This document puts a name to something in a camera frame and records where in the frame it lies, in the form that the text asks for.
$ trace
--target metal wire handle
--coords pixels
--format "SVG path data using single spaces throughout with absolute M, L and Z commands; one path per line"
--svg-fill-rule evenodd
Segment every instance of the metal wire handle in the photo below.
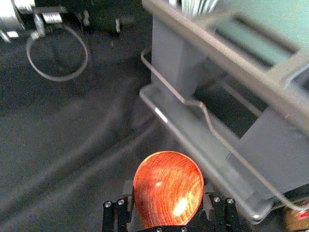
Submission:
M 145 54 L 151 52 L 150 48 L 144 49 L 141 54 L 140 58 L 142 62 L 147 66 L 147 68 L 155 74 L 159 80 L 175 95 L 175 97 L 182 103 L 188 106 L 197 106 L 199 107 L 205 116 L 206 122 L 209 126 L 210 131 L 212 134 L 230 151 L 234 154 L 234 156 L 259 180 L 261 181 L 282 203 L 284 203 L 287 207 L 297 210 L 303 211 L 309 209 L 309 204 L 304 206 L 298 206 L 288 200 L 283 194 L 281 194 L 268 180 L 266 180 L 248 161 L 241 156 L 241 154 L 231 145 L 228 143 L 226 139 L 224 139 L 212 126 L 211 119 L 209 117 L 208 110 L 205 104 L 201 101 L 197 100 L 186 100 L 182 97 L 182 95 L 174 89 L 174 87 L 148 62 L 148 60 L 144 57 Z

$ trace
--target cable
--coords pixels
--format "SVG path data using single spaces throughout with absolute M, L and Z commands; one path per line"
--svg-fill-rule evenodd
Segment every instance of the cable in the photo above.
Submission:
M 66 76 L 50 76 L 50 75 L 47 75 L 47 74 L 41 72 L 34 65 L 34 63 L 31 60 L 30 49 L 31 49 L 31 46 L 32 46 L 33 42 L 35 41 L 35 39 L 33 39 L 31 36 L 27 39 L 26 53 L 27 53 L 27 57 L 28 57 L 28 60 L 29 60 L 30 64 L 32 65 L 33 69 L 39 75 L 41 75 L 42 77 L 44 77 L 44 78 L 46 78 L 48 80 L 51 80 L 51 81 L 63 82 L 63 81 L 68 81 L 68 80 L 74 79 L 75 77 L 79 76 L 85 70 L 85 68 L 86 68 L 86 66 L 88 64 L 89 55 L 88 55 L 88 49 L 87 49 L 85 43 L 83 42 L 81 37 L 72 28 L 70 28 L 70 27 L 68 27 L 66 25 L 56 25 L 56 27 L 62 28 L 64 30 L 70 32 L 81 43 L 81 45 L 83 46 L 83 48 L 85 50 L 85 60 L 84 60 L 83 64 L 81 65 L 81 67 L 78 70 L 76 70 L 75 72 L 73 72 L 73 73 L 71 73 L 69 75 L 66 75 Z
M 259 180 L 261 181 L 282 203 L 284 203 L 287 207 L 296 210 L 296 211 L 303 211 L 309 209 L 309 204 L 304 206 L 298 206 L 293 204 L 291 201 L 289 201 L 284 195 L 282 195 L 273 185 L 266 180 L 251 164 L 248 163 L 248 161 L 241 156 L 241 154 L 228 143 L 226 139 L 224 139 L 212 126 L 211 119 L 208 113 L 208 110 L 205 106 L 205 104 L 201 101 L 197 100 L 186 100 L 182 97 L 182 95 L 174 89 L 174 87 L 145 59 L 144 55 L 151 52 L 151 49 L 145 49 L 141 52 L 140 58 L 142 62 L 147 66 L 147 68 L 155 74 L 159 80 L 175 95 L 175 97 L 185 105 L 189 106 L 197 106 L 202 111 L 206 118 L 206 122 L 209 126 L 210 131 L 212 134 L 230 151 L 233 153 L 233 155 Z

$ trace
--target light green wall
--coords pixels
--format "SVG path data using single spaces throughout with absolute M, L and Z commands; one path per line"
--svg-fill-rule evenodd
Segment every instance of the light green wall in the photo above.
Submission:
M 228 5 L 309 50 L 309 0 L 230 0 Z M 260 40 L 251 43 L 254 37 L 235 25 L 223 23 L 219 27 L 269 61 L 279 63 L 287 58 L 284 52 L 272 50 Z

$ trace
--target wooden object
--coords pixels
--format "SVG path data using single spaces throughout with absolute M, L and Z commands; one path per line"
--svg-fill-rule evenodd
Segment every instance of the wooden object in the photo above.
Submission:
M 309 203 L 309 200 L 297 203 L 304 206 Z M 287 231 L 309 231 L 309 210 L 296 211 L 286 207 L 284 209 L 284 222 Z
M 203 192 L 198 166 L 174 151 L 147 157 L 133 181 L 134 201 L 145 229 L 187 224 L 198 211 Z

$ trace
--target orange wooden spoon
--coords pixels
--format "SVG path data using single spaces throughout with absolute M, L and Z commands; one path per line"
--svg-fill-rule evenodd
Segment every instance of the orange wooden spoon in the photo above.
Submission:
M 203 199 L 204 179 L 198 166 L 179 152 L 147 157 L 133 181 L 133 196 L 144 229 L 185 225 Z

